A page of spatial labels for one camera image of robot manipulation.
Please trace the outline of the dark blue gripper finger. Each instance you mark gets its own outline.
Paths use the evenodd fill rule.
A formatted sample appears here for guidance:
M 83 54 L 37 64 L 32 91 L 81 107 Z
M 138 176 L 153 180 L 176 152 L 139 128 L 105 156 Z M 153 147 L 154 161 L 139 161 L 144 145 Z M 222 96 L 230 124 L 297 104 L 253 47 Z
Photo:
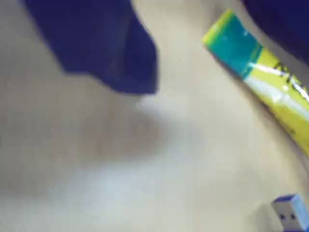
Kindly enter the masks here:
M 120 93 L 155 93 L 155 43 L 129 0 L 26 0 L 40 34 L 68 73 Z
M 302 62 L 309 60 L 309 2 L 307 0 L 244 0 L 255 24 Z

